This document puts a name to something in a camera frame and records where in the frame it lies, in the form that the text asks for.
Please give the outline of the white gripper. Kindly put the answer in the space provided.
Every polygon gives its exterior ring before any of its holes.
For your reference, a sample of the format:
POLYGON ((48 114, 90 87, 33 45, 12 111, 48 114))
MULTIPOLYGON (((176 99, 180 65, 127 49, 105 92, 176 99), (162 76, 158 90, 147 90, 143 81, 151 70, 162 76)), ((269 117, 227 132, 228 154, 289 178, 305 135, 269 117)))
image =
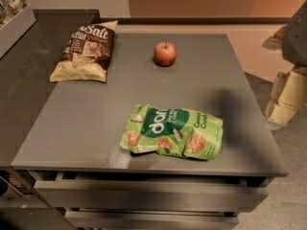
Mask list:
POLYGON ((265 110, 265 126, 279 130, 288 124, 307 103, 307 1, 287 24, 282 40, 282 56, 295 66, 279 72, 274 80, 271 99, 265 110))

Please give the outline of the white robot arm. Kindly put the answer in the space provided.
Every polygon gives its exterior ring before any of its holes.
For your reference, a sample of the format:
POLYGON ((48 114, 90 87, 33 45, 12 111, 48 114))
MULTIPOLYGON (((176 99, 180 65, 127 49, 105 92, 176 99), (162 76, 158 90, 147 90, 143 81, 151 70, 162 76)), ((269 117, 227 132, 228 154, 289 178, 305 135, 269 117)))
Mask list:
POLYGON ((266 127, 279 130, 307 103, 307 1, 264 45, 280 48, 282 57, 294 65, 288 73, 277 74, 265 109, 266 127))

